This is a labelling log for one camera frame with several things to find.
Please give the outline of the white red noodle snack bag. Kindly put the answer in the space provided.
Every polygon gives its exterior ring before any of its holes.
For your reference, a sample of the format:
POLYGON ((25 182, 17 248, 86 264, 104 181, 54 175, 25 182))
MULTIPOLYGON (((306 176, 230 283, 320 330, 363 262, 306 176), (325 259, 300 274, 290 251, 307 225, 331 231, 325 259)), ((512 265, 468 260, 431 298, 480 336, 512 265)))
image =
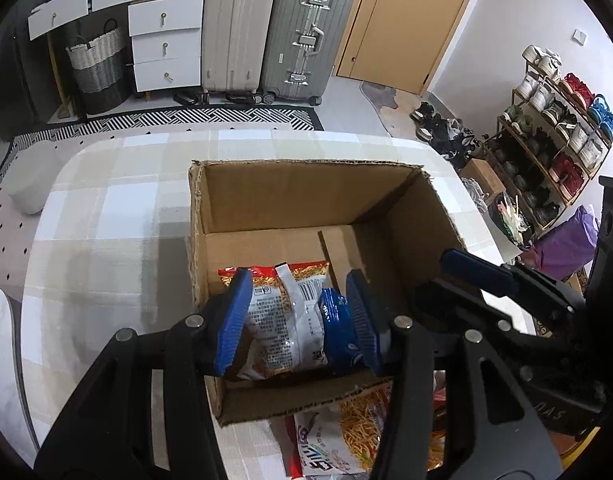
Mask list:
POLYGON ((237 377, 249 382, 316 370, 328 364, 319 302, 325 260, 250 266, 252 297, 244 321, 246 361, 237 377))

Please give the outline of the white orange stick snack bag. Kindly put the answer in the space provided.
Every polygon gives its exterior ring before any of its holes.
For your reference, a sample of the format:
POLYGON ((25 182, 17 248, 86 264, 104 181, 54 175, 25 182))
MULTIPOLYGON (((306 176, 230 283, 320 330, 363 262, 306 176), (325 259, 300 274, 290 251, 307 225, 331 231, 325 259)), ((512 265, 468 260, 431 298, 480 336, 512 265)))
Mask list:
POLYGON ((392 385, 287 418, 293 479, 367 479, 378 454, 392 385))

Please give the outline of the blue oreo cookie pack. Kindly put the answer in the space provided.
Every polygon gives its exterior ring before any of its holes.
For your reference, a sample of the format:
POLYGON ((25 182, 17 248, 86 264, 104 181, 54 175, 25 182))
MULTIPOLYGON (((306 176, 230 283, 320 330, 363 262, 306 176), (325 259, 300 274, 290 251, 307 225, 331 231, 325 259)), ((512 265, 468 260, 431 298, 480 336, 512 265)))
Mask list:
POLYGON ((352 370, 363 362, 348 300, 335 288, 325 287, 319 302, 324 326, 324 351, 336 370, 352 370))

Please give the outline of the purple bag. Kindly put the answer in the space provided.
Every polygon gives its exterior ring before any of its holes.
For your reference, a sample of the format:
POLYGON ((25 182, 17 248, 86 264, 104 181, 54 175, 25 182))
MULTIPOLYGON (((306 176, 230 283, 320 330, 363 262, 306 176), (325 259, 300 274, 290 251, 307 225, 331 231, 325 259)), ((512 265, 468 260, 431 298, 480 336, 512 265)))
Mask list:
POLYGON ((539 238, 519 255, 526 266, 564 281, 591 262, 599 239, 594 209, 579 206, 565 222, 539 238))

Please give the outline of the SF cardboard box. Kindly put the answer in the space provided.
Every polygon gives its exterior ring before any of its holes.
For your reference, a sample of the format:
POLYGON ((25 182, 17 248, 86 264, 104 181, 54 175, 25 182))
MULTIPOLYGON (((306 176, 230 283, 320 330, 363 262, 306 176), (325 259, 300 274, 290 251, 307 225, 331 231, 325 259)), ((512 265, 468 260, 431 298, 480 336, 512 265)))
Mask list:
POLYGON ((232 363, 207 382, 223 426, 288 415, 369 390, 357 338, 331 323, 326 292, 360 270, 393 313, 465 244, 417 166, 333 160, 194 162, 189 271, 198 306, 240 268, 252 296, 232 363))

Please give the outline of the wooden shoe rack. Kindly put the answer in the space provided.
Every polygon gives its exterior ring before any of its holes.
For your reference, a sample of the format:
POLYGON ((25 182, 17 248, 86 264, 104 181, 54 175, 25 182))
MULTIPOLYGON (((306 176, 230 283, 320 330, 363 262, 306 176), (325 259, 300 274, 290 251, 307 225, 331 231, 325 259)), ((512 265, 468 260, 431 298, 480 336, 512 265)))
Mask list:
POLYGON ((520 239, 549 230, 599 174, 613 145, 613 110, 561 56, 531 44, 497 130, 483 142, 519 217, 520 239))

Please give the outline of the grey round stool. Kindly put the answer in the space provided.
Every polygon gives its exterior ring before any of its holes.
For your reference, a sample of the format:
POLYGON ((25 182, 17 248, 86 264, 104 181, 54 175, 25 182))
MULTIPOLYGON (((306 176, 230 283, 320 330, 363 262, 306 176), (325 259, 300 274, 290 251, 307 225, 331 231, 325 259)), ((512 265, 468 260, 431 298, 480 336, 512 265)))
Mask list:
POLYGON ((44 208, 63 166, 55 144, 34 143, 15 156, 4 177, 3 190, 18 211, 32 216, 44 208))

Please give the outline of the woven laundry basket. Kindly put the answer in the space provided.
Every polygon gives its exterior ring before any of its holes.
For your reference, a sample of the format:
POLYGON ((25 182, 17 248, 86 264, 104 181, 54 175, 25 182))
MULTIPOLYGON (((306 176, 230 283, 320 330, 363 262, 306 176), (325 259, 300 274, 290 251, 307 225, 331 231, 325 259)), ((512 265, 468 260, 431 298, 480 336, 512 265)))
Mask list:
POLYGON ((104 114, 131 94, 126 67, 128 36, 115 18, 108 18, 95 38, 76 36, 66 47, 86 115, 104 114))

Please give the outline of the wooden door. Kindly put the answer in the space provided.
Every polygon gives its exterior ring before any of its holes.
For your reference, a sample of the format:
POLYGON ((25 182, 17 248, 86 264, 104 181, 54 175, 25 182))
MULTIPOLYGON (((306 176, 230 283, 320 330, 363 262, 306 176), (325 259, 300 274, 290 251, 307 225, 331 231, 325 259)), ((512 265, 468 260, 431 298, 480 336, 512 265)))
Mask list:
POLYGON ((421 94, 469 0, 353 0, 337 60, 340 77, 421 94))

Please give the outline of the silver suitcase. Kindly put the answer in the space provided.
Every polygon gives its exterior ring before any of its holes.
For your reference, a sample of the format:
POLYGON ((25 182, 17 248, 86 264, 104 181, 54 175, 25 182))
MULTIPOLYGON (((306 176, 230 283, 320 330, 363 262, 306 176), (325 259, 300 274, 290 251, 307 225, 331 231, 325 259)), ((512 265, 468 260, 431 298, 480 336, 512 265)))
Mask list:
POLYGON ((353 0, 274 0, 262 65, 262 102, 322 103, 353 0))

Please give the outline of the white drawer desk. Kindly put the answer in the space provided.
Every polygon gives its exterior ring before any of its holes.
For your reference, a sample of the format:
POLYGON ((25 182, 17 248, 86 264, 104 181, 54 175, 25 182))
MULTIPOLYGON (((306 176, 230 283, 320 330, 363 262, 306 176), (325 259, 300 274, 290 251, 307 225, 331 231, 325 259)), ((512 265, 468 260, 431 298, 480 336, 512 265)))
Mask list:
POLYGON ((122 9, 135 90, 198 88, 204 0, 49 0, 28 15, 32 40, 81 18, 122 9))

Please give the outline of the beige suitcase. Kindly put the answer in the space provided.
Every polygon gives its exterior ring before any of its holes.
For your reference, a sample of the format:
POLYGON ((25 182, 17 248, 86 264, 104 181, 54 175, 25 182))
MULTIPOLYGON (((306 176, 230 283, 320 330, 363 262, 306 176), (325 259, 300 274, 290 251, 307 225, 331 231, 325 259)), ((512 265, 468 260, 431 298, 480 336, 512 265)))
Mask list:
POLYGON ((274 0, 204 0, 200 80, 204 93, 259 104, 274 0))

